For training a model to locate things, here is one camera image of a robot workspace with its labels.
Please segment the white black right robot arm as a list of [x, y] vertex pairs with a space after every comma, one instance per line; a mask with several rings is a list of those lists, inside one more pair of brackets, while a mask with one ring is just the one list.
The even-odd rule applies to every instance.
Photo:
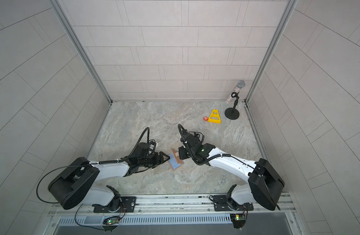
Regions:
[[228, 154], [211, 144], [203, 144], [199, 133], [181, 132], [183, 146], [179, 148], [180, 158], [191, 158], [197, 165], [209, 165], [226, 170], [246, 184], [233, 185], [223, 199], [215, 199], [217, 204], [233, 211], [247, 203], [258, 203], [267, 210], [280, 209], [278, 201], [285, 186], [273, 166], [265, 159], [251, 161]]

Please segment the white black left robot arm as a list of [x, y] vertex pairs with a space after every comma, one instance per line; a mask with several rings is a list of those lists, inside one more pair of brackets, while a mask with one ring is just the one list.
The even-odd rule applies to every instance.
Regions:
[[156, 152], [155, 147], [155, 142], [139, 143], [121, 160], [90, 162], [84, 157], [77, 158], [49, 183], [48, 191], [65, 210], [91, 204], [96, 212], [115, 212], [122, 207], [120, 193], [112, 186], [101, 188], [94, 183], [131, 176], [139, 173], [141, 167], [151, 169], [167, 162], [170, 156]]

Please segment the tan leather card holder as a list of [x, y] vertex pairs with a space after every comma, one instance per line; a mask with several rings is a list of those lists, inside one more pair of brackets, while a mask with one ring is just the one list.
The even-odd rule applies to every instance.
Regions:
[[183, 160], [180, 159], [179, 152], [176, 151], [175, 149], [171, 148], [171, 154], [169, 154], [169, 156], [170, 156], [169, 164], [172, 170], [176, 170], [177, 168], [179, 168], [184, 164]]

